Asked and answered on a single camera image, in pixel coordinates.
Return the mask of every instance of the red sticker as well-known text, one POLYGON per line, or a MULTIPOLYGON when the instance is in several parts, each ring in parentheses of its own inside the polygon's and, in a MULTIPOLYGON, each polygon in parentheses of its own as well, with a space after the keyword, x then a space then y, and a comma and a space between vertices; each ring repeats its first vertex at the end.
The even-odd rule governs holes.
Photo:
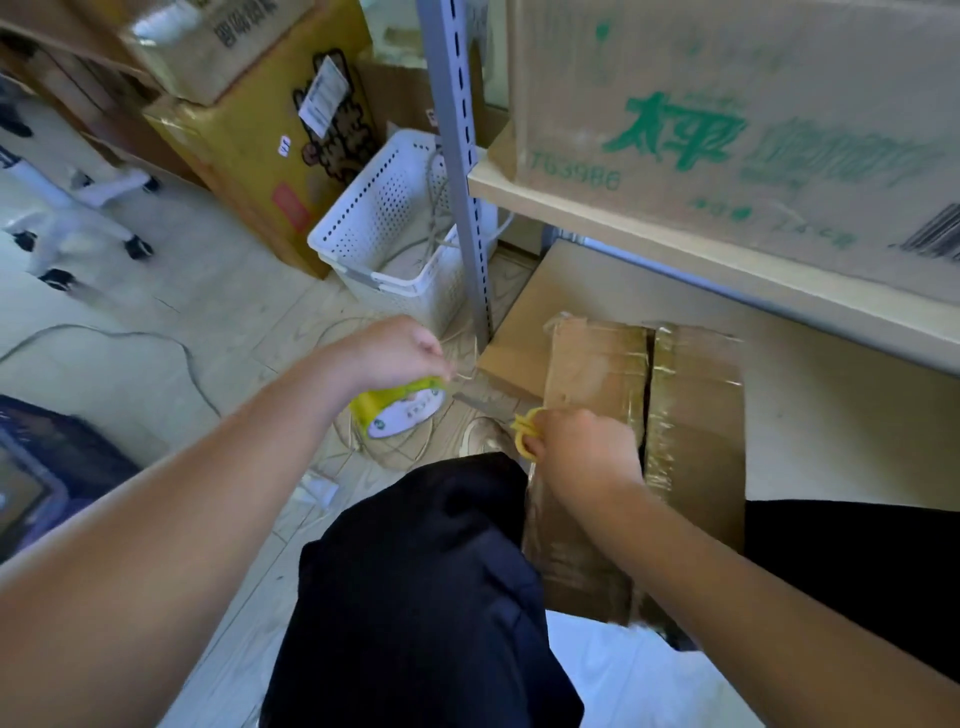
POLYGON ((310 210, 303 206, 297 193, 290 189, 286 182, 281 182, 274 189, 274 195, 271 197, 274 205, 280 208, 280 211, 287 216, 287 220, 294 226, 297 232, 303 232, 310 227, 310 210))

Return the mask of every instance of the person's left hand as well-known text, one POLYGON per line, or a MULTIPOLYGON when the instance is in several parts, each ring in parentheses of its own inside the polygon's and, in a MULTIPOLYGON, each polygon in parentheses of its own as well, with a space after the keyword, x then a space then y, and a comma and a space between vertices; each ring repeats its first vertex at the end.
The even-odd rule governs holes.
POLYGON ((349 351, 362 391, 400 387, 426 376, 449 381, 454 372, 437 337, 410 316, 377 321, 332 346, 349 351))

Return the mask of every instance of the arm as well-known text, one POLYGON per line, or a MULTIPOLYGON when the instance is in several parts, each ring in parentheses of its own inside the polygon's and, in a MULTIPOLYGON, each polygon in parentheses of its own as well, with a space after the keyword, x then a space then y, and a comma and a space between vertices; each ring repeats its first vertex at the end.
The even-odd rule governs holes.
POLYGON ((960 725, 960 686, 755 566, 643 485, 634 433, 543 411, 527 439, 596 543, 772 726, 960 725))
POLYGON ((374 324, 0 567, 2 722, 156 725, 333 418, 362 391, 449 374, 413 319, 374 324))

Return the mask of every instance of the tape roll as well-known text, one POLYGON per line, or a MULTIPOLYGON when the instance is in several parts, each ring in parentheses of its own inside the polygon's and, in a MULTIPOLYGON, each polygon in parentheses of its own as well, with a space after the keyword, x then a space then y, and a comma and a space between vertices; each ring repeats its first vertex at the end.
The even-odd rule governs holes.
POLYGON ((429 420, 446 400, 444 381, 431 376, 404 387, 364 392, 350 412, 367 437, 392 437, 429 420))

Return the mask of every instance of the forearm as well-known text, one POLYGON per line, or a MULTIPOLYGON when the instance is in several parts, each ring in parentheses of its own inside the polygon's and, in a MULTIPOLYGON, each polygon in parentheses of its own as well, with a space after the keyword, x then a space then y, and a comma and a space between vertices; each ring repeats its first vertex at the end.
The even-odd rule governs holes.
POLYGON ((772 726, 960 725, 960 688, 714 541, 642 486, 585 527, 772 726))
POLYGON ((162 715, 356 394, 347 356, 314 352, 0 568, 5 720, 126 726, 162 715))

